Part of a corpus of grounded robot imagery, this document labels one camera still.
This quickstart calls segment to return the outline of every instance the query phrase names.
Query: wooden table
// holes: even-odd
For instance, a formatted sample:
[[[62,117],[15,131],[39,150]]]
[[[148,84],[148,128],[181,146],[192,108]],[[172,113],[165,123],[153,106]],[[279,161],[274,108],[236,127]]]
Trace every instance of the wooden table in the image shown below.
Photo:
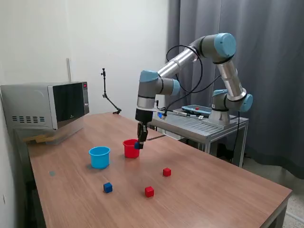
[[[135,121],[106,113],[84,123],[59,145],[28,146],[47,228],[282,227],[290,189],[167,136],[125,159]],[[148,138],[160,135],[150,130]],[[90,166],[88,150],[99,145],[111,148],[104,170]],[[112,193],[103,193],[106,182]],[[154,197],[145,197],[147,186]]]

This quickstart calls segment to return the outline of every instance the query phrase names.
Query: black cable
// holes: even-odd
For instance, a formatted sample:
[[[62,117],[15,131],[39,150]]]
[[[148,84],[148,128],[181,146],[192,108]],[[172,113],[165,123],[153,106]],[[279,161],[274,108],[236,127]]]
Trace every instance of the black cable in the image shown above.
[[[177,79],[177,81],[179,82],[179,84],[180,84],[180,86],[181,86],[181,83],[180,83],[180,81],[179,81],[179,78],[177,77],[177,75],[175,75],[176,76],[176,79]],[[192,92],[193,94],[196,94],[196,93],[199,93],[199,92],[202,92],[202,91],[204,91],[205,89],[207,89],[209,86],[211,86],[219,77],[221,77],[221,75],[219,75],[219,76],[217,76],[207,87],[205,87],[205,88],[203,88],[203,89],[201,89],[201,90],[199,90],[199,91],[195,91],[195,92]]]
[[[177,102],[177,101],[179,101],[179,100],[181,100],[181,99],[187,97],[188,95],[190,95],[190,94],[199,86],[199,84],[200,84],[200,82],[201,82],[201,80],[202,80],[202,78],[203,78],[203,63],[202,63],[202,61],[201,61],[201,59],[200,59],[200,56],[196,53],[195,49],[193,49],[193,48],[191,48],[191,47],[188,47],[188,46],[186,46],[186,45],[176,45],[176,46],[171,47],[171,48],[168,50],[168,52],[167,52],[167,54],[166,54],[166,58],[168,59],[168,53],[169,53],[172,49],[177,48],[177,47],[188,48],[188,49],[190,49],[191,51],[193,51],[193,53],[197,56],[197,58],[198,58],[198,60],[199,60],[199,62],[200,62],[200,77],[199,77],[198,83],[194,86],[194,88],[193,88],[192,90],[190,90],[186,95],[184,95],[184,96],[180,97],[179,99],[177,99],[177,100],[171,102],[171,103],[165,108],[164,116],[167,115],[167,111],[168,111],[169,107],[170,107],[172,104],[174,104],[175,102]]]
[[[234,154],[234,150],[236,149],[236,144],[237,144],[237,140],[238,140],[238,130],[239,130],[239,111],[237,112],[237,116],[238,116],[238,122],[237,122],[237,135],[236,135],[236,139],[234,141],[234,146],[233,146],[233,154]]]

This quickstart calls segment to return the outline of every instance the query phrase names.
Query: table leg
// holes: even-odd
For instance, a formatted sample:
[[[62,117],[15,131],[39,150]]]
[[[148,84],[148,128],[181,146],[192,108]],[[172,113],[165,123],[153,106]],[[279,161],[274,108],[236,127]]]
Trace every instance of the table leg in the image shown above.
[[[281,213],[276,217],[276,219],[271,223],[269,228],[282,228],[285,218],[286,207],[281,211]]]
[[[239,129],[237,134],[237,142],[236,147],[232,159],[232,164],[242,167],[243,166],[243,158],[244,158],[244,151],[245,151],[245,143],[246,143],[246,136],[247,136],[247,128],[248,126]]]
[[[205,144],[205,152],[207,154],[210,154],[210,149],[211,149],[211,143],[210,142],[206,142],[206,144]]]
[[[211,143],[210,154],[214,157],[217,156],[217,154],[218,154],[218,142],[217,141]]]

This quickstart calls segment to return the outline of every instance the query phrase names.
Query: metal cart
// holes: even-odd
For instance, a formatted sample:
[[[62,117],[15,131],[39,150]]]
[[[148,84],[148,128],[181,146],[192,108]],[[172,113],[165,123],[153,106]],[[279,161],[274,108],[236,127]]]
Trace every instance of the metal cart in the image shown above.
[[[228,136],[238,129],[238,118],[230,116],[230,124],[225,127],[208,122],[207,118],[181,116],[175,113],[168,113],[165,119],[161,119],[154,113],[151,125],[191,139],[200,144],[199,149],[208,154],[216,155],[217,140]],[[244,150],[247,136],[249,119],[240,117],[237,142],[232,163],[239,167],[243,165]]]

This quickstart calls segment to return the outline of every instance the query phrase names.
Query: blue cube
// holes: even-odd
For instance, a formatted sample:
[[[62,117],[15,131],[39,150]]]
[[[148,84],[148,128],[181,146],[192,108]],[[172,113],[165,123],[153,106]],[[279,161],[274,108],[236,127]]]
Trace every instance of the blue cube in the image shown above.
[[[104,184],[104,192],[109,193],[111,191],[113,191],[112,184],[111,183]]]

